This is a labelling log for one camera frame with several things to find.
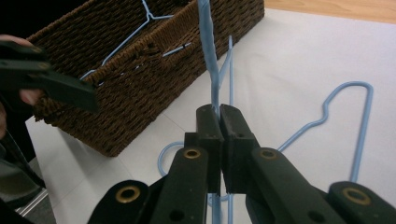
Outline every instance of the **wooden floor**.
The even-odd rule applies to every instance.
[[[264,0],[265,7],[396,24],[396,0]]]

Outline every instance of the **finger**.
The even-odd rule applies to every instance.
[[[9,41],[13,41],[19,45],[33,46],[33,44],[30,43],[29,41],[27,41],[26,39],[19,38],[19,37],[13,36],[13,35],[0,35],[0,40],[9,40]]]
[[[35,105],[42,95],[41,90],[20,90],[21,99],[28,105]]]
[[[0,139],[4,137],[6,134],[6,128],[7,128],[7,121],[6,121],[6,110],[3,107],[3,104],[0,103]]]

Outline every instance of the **brass grommet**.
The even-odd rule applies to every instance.
[[[131,196],[125,196],[123,193],[125,191],[131,190],[133,193]],[[116,199],[119,203],[130,203],[136,200],[140,195],[140,189],[137,186],[126,186],[123,187],[122,189],[119,189],[116,194]]]
[[[276,159],[276,154],[275,152],[268,150],[268,149],[263,149],[260,152],[260,156],[262,156],[263,158],[267,159],[267,160],[274,160]]]
[[[188,149],[184,151],[184,157],[187,159],[197,159],[201,156],[201,152],[197,149]]]
[[[343,189],[344,196],[352,201],[353,203],[357,203],[360,205],[369,205],[371,203],[370,197],[359,189],[354,188],[345,188]]]

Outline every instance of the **gray surface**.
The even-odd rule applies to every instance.
[[[32,169],[42,178],[41,170],[37,159],[32,159],[29,164]],[[29,219],[35,224],[56,224],[55,216],[53,215],[50,198],[47,196],[41,201],[32,211],[30,211],[25,218]]]

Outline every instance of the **clamp jaw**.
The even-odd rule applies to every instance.
[[[252,223],[394,223],[396,210],[364,186],[338,182],[328,193],[312,187],[279,151],[260,147],[240,110],[197,109],[196,133],[169,174],[151,186],[135,181],[111,188],[89,223],[205,223],[207,193],[246,194]]]
[[[97,112],[93,85],[52,70],[43,49],[0,41],[0,97],[14,112],[31,112],[20,89],[40,89],[49,98]]]

